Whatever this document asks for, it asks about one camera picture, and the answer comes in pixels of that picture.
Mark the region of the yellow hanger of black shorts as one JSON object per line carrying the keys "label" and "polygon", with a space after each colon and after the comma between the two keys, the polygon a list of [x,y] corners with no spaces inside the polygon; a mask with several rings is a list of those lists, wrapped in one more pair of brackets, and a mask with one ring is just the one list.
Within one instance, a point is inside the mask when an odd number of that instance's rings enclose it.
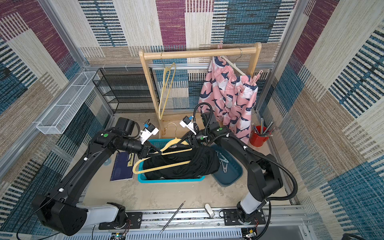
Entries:
{"label": "yellow hanger of black shorts", "polygon": [[[177,150],[177,151],[167,152],[167,150],[170,147],[172,147],[172,146],[177,147],[177,145],[178,145],[178,138],[174,138],[174,139],[171,139],[169,142],[167,142],[166,145],[162,149],[160,149],[163,152],[161,155],[152,155],[151,154],[152,151],[150,151],[150,154],[147,156],[147,158],[139,159],[134,164],[133,173],[136,175],[139,175],[139,174],[150,173],[150,172],[154,172],[154,171],[159,171],[159,170],[164,170],[164,169],[168,169],[168,168],[172,168],[172,167],[177,167],[177,166],[189,164],[190,161],[183,161],[183,162],[177,162],[174,164],[161,165],[159,167],[154,167],[154,168],[150,168],[150,169],[146,169],[146,170],[144,170],[144,169],[139,170],[139,165],[141,163],[144,163],[145,161],[151,159],[151,158],[153,159],[154,157],[165,157],[165,156],[168,157],[170,155],[181,154],[181,153],[190,152],[193,150],[192,148],[187,148],[186,145],[181,145],[182,147],[185,147],[185,148],[184,149],[182,148],[181,150]],[[135,154],[137,155],[137,157],[139,157],[139,151],[140,150],[135,151]]]}

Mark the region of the black shorts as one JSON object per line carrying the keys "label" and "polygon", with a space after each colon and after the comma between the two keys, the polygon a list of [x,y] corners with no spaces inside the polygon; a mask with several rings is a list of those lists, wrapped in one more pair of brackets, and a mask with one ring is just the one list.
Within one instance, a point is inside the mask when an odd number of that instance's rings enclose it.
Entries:
{"label": "black shorts", "polygon": [[197,179],[216,173],[220,161],[216,151],[208,146],[170,155],[157,155],[143,163],[148,180]]}

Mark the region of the yellow hanger of beige shorts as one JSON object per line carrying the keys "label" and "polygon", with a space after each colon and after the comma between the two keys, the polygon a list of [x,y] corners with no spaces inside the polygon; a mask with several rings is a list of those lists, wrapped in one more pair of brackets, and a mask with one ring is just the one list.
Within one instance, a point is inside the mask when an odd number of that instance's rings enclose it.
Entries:
{"label": "yellow hanger of beige shorts", "polygon": [[161,62],[164,66],[163,71],[163,80],[162,80],[162,89],[160,95],[160,102],[158,107],[158,117],[159,120],[163,119],[163,115],[166,109],[166,105],[173,88],[173,82],[176,75],[177,65],[176,63],[171,63],[169,66],[166,66],[163,60],[163,54],[161,54]]}

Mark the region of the mint clothespin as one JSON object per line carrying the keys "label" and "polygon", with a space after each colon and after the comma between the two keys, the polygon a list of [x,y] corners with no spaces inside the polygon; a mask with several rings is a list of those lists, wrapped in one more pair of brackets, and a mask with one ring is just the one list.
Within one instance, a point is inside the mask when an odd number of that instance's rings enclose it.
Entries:
{"label": "mint clothespin", "polygon": [[222,155],[218,155],[219,160],[222,162],[222,164],[225,164],[226,166],[228,165],[229,161],[227,160],[226,157]]}

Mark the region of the white clothespin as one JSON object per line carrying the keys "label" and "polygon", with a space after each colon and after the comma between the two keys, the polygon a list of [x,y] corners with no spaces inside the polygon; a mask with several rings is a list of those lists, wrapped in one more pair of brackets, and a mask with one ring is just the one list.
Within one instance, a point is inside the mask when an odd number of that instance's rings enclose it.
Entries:
{"label": "white clothespin", "polygon": [[228,163],[222,162],[223,172],[226,174],[228,171]]}

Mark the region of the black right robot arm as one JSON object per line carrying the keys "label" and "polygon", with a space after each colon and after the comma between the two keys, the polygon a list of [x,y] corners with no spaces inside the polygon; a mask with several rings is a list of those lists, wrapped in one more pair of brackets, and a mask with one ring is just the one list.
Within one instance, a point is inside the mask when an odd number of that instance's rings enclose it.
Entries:
{"label": "black right robot arm", "polygon": [[[276,161],[272,155],[263,155],[242,142],[226,126],[221,127],[214,118],[213,108],[207,104],[209,111],[203,113],[204,129],[199,130],[194,115],[185,116],[180,126],[188,128],[184,135],[196,147],[198,144],[216,144],[233,155],[247,170],[248,193],[237,205],[237,216],[240,224],[247,224],[256,218],[266,204],[271,201],[286,201],[294,198],[298,192],[298,183],[294,175],[283,165]],[[283,187],[284,172],[293,184],[290,194],[284,197],[273,197]]]}

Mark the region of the dark blue book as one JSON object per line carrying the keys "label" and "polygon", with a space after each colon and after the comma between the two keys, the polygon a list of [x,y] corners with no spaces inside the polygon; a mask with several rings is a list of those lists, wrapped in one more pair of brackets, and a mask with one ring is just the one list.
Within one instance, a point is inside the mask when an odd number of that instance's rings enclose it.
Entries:
{"label": "dark blue book", "polygon": [[115,158],[111,182],[131,180],[133,178],[133,165],[135,154],[128,152],[118,152]]}

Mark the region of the blue tape roll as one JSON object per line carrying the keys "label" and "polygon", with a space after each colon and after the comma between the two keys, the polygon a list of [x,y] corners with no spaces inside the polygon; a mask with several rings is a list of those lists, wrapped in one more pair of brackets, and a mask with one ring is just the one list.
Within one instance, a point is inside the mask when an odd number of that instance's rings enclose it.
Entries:
{"label": "blue tape roll", "polygon": [[111,162],[112,162],[111,159],[107,159],[107,160],[104,162],[104,166],[108,166],[108,165],[110,165]]}

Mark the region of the dark teal plastic tray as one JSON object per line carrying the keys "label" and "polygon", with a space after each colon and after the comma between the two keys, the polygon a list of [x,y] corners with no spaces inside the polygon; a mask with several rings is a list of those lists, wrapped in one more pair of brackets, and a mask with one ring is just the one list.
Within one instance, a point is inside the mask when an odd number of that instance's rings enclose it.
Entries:
{"label": "dark teal plastic tray", "polygon": [[216,151],[217,156],[222,155],[226,157],[229,161],[228,171],[226,174],[223,172],[222,162],[220,160],[219,170],[213,174],[213,177],[220,186],[228,187],[235,183],[243,175],[243,168],[228,151],[224,150],[223,148],[217,145],[213,145],[212,148]]}

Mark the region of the thin metal rod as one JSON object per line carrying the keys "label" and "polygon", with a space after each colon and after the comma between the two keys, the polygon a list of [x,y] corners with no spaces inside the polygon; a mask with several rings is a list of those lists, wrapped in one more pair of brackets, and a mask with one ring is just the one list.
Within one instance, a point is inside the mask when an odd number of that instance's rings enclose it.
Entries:
{"label": "thin metal rod", "polygon": [[171,223],[171,221],[175,218],[175,216],[179,213],[179,211],[181,210],[181,208],[184,206],[186,201],[182,202],[182,204],[178,207],[178,209],[175,211],[175,213],[171,216],[171,218],[168,220],[168,222],[164,225],[164,227],[162,228],[162,230],[159,232],[159,235],[161,235],[165,230],[166,228],[168,227],[168,225]]}

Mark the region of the red pen cup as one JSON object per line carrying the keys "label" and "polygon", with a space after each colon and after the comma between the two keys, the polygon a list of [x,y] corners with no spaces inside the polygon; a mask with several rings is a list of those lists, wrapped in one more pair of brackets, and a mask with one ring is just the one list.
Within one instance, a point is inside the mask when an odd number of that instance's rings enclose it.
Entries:
{"label": "red pen cup", "polygon": [[269,139],[269,136],[261,136],[260,131],[261,126],[253,126],[249,142],[254,147],[261,147]]}

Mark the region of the small white block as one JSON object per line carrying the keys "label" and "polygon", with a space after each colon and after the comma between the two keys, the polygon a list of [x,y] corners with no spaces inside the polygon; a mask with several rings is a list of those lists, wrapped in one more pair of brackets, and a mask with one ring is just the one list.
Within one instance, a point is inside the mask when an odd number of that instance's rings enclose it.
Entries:
{"label": "small white block", "polygon": [[205,209],[206,213],[209,215],[209,218],[213,219],[215,216],[215,213],[214,213],[213,209],[211,208],[211,206],[209,204],[205,204],[204,209]]}

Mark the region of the wooden clothes rack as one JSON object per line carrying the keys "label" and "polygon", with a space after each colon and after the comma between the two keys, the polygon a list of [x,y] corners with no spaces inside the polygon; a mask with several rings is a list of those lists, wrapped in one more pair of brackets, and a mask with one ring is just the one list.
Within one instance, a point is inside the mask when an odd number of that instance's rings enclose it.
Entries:
{"label": "wooden clothes rack", "polygon": [[[241,48],[243,51],[243,55],[251,55],[250,64],[248,66],[248,70],[246,75],[249,77],[255,76],[255,69],[257,62],[259,60],[259,56],[262,49],[261,43],[256,43],[253,47],[249,48]],[[163,54],[163,60],[167,59],[183,59],[183,58],[201,58],[201,57],[210,57],[211,61],[213,57],[225,56],[229,57],[230,54],[240,55],[239,48],[237,49],[215,49],[215,50],[197,50],[197,51],[182,51],[182,52],[165,52],[165,53],[146,53],[143,50],[139,51],[139,57],[143,66],[143,70],[147,79],[147,83],[149,85],[150,93],[152,96],[152,101],[155,106],[155,111],[158,115],[158,107],[160,98],[157,100],[154,93],[154,85],[152,84],[151,74],[149,71],[148,61],[149,60],[160,60],[161,54]],[[164,126],[164,121],[159,120],[157,116],[159,124],[160,124],[160,134],[164,134],[166,132],[166,127]]]}

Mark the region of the pink clothespin right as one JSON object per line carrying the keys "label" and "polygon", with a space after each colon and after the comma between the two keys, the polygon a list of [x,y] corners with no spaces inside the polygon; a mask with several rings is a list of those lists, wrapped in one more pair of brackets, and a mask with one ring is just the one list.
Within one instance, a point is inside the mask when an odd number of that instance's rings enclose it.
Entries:
{"label": "pink clothespin right", "polygon": [[252,78],[251,85],[256,85],[256,82],[260,79],[261,75],[263,74],[263,70],[260,70],[255,76]]}

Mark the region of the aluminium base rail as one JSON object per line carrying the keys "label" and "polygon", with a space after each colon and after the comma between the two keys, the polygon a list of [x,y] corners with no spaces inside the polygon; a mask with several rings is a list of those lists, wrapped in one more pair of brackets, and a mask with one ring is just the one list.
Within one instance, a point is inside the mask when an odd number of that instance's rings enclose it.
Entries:
{"label": "aluminium base rail", "polygon": [[247,230],[260,234],[266,223],[269,227],[263,240],[315,240],[315,231],[302,206],[264,207],[261,221],[251,225],[231,224],[233,215],[224,217],[223,208],[214,208],[215,216],[209,218],[204,208],[181,209],[159,235],[164,225],[175,213],[171,210],[141,210],[135,226],[124,230],[99,230],[86,227],[73,236],[57,235],[56,240],[240,240]]}

